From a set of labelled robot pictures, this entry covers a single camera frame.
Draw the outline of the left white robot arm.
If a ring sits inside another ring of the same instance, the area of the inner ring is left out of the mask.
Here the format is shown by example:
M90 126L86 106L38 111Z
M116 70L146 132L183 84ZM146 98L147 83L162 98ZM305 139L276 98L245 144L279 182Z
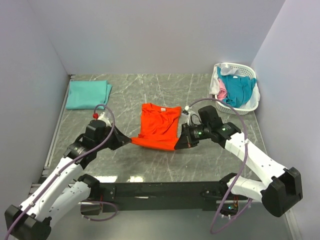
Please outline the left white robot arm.
M115 124L104 120L92 120L70 144L54 171L40 187L19 206L10 205L4 213L7 233L18 240L46 240L52 227L68 211L80 202L101 206L109 205L117 212L117 206L102 199L100 181L84 174L73 186L67 184L84 170L104 149L116 150L131 139L121 133Z

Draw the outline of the orange t shirt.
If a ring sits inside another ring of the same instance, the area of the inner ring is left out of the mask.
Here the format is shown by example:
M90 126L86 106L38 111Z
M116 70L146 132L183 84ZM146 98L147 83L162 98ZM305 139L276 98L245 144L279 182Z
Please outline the orange t shirt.
M140 133L131 143L156 150L174 151L182 108L144 103L141 107Z

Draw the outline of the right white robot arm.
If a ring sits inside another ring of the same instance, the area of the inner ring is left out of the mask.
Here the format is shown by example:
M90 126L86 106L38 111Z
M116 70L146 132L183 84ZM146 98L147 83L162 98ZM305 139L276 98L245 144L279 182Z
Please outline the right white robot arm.
M217 110L207 105L198 110L199 123L192 121L194 113L186 106L187 121L181 126L175 150L196 147L201 140L210 139L238 157L259 178L244 178L240 173L230 173L220 180L224 198L242 196L263 204L275 217L281 217L303 199L301 173L276 162L231 122L224 123Z

